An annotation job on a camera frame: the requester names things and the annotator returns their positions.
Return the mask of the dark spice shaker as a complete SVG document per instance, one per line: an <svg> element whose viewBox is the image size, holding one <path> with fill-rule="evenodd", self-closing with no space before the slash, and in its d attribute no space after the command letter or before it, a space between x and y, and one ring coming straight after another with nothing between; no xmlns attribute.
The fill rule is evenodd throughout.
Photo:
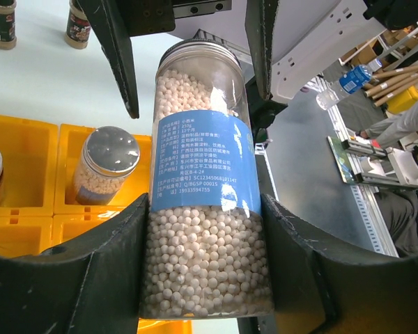
<svg viewBox="0 0 418 334"><path fill-rule="evenodd" d="M85 49L91 32L91 25L77 1L70 1L65 42L75 49Z"/></svg>
<svg viewBox="0 0 418 334"><path fill-rule="evenodd" d="M15 35L15 9L17 2L0 0L0 49L13 49L17 43Z"/></svg>

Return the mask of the blue-label pearl jar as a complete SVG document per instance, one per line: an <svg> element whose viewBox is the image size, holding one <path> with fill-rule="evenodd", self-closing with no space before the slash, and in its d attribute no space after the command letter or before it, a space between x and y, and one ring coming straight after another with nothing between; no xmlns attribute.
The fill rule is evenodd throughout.
<svg viewBox="0 0 418 334"><path fill-rule="evenodd" d="M214 41L179 42L157 69L144 270L145 319L273 309L245 81Z"/></svg>
<svg viewBox="0 0 418 334"><path fill-rule="evenodd" d="M95 129L86 138L73 177L81 205L107 205L121 190L140 160L137 140L114 126Z"/></svg>

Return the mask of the plastic water bottle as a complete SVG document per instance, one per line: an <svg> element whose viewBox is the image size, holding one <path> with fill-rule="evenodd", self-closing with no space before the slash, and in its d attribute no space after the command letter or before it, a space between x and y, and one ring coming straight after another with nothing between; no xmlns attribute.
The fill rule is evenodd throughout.
<svg viewBox="0 0 418 334"><path fill-rule="evenodd" d="M367 65L354 67L316 96L318 106L323 110L331 109L367 84L373 72Z"/></svg>

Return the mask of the seated person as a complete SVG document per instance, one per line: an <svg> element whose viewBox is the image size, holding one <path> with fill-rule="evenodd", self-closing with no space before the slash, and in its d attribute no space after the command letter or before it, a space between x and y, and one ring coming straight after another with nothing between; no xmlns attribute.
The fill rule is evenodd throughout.
<svg viewBox="0 0 418 334"><path fill-rule="evenodd" d="M385 225L400 257L418 255L418 157L394 144L418 132L418 101L407 111L371 125L357 135L386 149L400 185L414 190L375 193Z"/></svg>

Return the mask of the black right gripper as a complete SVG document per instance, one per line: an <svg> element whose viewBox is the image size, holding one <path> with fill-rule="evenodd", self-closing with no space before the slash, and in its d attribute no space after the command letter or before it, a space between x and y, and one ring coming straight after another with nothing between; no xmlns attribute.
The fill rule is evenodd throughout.
<svg viewBox="0 0 418 334"><path fill-rule="evenodd" d="M139 118L139 98L130 37L168 33L176 20L232 9L231 0L79 0L116 80L125 109ZM275 0L247 0L245 31L258 93L271 96Z"/></svg>

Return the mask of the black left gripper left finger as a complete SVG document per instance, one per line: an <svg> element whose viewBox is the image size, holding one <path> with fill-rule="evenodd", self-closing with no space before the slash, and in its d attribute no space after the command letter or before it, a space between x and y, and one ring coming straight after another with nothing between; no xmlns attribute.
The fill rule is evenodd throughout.
<svg viewBox="0 0 418 334"><path fill-rule="evenodd" d="M0 256L0 333L136 333L148 197L39 255Z"/></svg>

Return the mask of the yellow six-compartment tray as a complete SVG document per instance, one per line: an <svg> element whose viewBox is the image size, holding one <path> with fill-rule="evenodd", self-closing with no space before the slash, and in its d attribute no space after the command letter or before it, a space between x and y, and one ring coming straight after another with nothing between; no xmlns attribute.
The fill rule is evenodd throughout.
<svg viewBox="0 0 418 334"><path fill-rule="evenodd" d="M67 195L90 130L0 116L4 197L0 204L0 256L39 255L115 217L148 190L151 139L138 136L141 160L107 206L76 205ZM189 321L144 320L136 333L190 333Z"/></svg>

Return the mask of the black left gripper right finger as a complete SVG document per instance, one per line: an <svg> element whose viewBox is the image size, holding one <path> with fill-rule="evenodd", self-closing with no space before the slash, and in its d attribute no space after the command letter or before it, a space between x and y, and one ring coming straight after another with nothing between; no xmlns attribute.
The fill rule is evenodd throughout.
<svg viewBox="0 0 418 334"><path fill-rule="evenodd" d="M278 333L418 333L418 255L338 239L262 195Z"/></svg>

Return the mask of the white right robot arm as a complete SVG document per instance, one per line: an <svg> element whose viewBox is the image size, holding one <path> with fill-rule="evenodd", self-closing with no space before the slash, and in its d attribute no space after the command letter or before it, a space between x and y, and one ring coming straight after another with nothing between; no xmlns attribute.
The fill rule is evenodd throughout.
<svg viewBox="0 0 418 334"><path fill-rule="evenodd" d="M418 1L79 1L78 6L133 119L139 117L133 37L211 33L249 53L263 100L285 104L352 47L418 21Z"/></svg>

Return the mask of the cardboard tubes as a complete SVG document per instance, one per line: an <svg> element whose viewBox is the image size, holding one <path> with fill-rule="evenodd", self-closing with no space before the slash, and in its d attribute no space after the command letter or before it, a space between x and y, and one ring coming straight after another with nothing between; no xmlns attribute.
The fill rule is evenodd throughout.
<svg viewBox="0 0 418 334"><path fill-rule="evenodd" d="M418 65L377 73L371 81L364 85L364 95L373 101L374 106L382 106L418 84Z"/></svg>

